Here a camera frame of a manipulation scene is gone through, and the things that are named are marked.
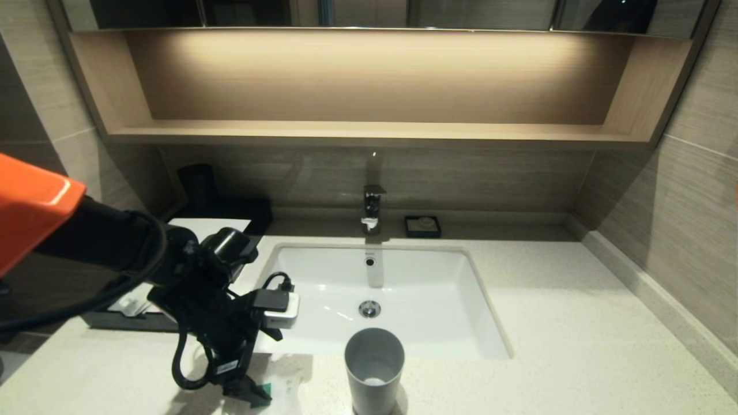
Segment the square white sachet green label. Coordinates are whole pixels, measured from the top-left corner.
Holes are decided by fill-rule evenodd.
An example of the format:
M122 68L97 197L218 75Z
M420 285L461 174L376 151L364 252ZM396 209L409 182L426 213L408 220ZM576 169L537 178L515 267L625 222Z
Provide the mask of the square white sachet green label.
M310 369L287 369L254 373L253 378L272 401L264 404L250 404L248 415L303 415L299 388L311 380Z

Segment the black box drawer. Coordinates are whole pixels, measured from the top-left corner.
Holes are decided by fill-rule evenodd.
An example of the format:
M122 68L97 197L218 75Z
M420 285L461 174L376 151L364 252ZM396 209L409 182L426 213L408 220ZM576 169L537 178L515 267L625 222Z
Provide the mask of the black box drawer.
M176 321L153 305L153 303L151 303L146 312L134 318L127 318L118 312L108 312L109 305L104 305L100 309L84 313L81 319L91 329L144 331L145 333L177 333L178 326Z

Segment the grey tumbler cup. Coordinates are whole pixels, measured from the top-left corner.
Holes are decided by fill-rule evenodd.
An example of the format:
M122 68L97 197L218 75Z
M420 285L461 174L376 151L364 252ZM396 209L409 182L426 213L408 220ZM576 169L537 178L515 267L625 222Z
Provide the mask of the grey tumbler cup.
M353 334L344 363L356 415L390 415L404 368L404 347L395 334L377 327Z

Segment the black cylindrical cup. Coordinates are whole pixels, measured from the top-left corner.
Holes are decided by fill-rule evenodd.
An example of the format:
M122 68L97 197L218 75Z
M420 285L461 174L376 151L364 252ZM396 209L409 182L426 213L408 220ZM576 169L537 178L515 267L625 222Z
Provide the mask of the black cylindrical cup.
M208 208L219 199L213 167L209 164L192 164L176 171L188 205Z

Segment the white ceramic sink basin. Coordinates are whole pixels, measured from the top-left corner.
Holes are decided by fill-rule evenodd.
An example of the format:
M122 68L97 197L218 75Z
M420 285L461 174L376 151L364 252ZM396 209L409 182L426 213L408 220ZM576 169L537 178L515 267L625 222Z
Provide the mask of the white ceramic sink basin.
M342 354L370 327L398 337L409 357L508 360L512 354L469 255L463 250L279 244L258 284L290 276L299 315L282 341L259 335L258 353ZM376 300L379 317L358 306Z

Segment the chrome sink faucet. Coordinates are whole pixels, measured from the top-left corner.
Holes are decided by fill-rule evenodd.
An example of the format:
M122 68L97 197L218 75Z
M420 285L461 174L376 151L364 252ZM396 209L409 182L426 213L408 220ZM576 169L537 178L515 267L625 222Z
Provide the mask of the chrome sink faucet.
M380 233L380 207L382 196L387 194L384 187L379 184L367 184L363 189L363 213L360 218L362 231L366 236L374 236Z

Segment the black soap dish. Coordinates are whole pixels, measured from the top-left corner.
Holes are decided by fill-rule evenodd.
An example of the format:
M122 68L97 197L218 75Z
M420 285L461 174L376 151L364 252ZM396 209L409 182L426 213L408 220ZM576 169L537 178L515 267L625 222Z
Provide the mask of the black soap dish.
M417 218L422 216L405 216L404 226L406 230L406 236L414 239L440 239L442 235L441 226L436 216L433 217L436 221L437 228L435 229L424 229L417 226Z

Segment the beige stone backsplash strip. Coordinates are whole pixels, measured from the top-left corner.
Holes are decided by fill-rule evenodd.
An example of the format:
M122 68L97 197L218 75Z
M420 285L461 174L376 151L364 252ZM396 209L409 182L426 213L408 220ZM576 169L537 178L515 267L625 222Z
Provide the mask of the beige stone backsplash strip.
M567 229L627 289L651 310L698 360L728 396L738 403L738 356L735 356L686 307L598 231L588 229L574 215L564 220Z

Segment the mirror cabinet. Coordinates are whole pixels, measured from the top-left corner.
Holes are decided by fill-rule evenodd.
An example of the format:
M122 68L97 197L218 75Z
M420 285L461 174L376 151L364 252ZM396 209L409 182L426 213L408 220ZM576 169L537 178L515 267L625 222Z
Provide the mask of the mirror cabinet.
M689 39L707 0L59 0L73 32L330 27Z

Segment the wooden wall shelf niche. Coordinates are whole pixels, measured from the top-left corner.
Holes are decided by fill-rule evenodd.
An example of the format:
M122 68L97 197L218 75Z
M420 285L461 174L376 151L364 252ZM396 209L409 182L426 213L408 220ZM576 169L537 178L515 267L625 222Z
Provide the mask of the wooden wall shelf niche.
M61 31L119 144L648 149L698 39L580 32Z

